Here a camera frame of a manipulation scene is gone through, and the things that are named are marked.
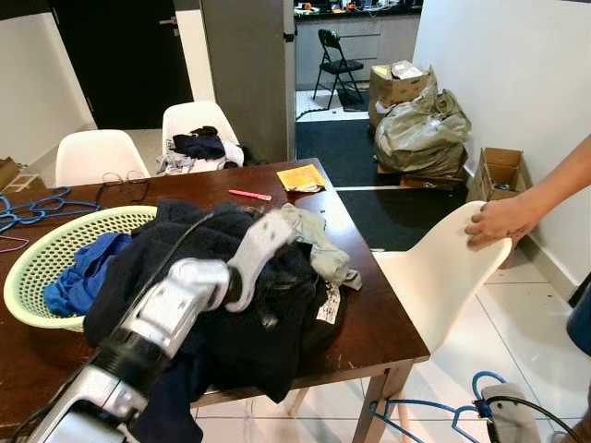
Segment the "person bare hand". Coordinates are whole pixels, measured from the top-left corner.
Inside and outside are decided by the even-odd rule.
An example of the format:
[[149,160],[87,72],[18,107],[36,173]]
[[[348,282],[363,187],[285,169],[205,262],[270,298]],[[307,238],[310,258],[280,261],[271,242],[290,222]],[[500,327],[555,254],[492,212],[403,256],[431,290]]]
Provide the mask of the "person bare hand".
[[540,221],[535,204],[524,196],[490,201],[470,218],[470,224],[464,229],[468,233],[468,244],[472,247],[484,247],[501,239],[518,241],[531,232]]

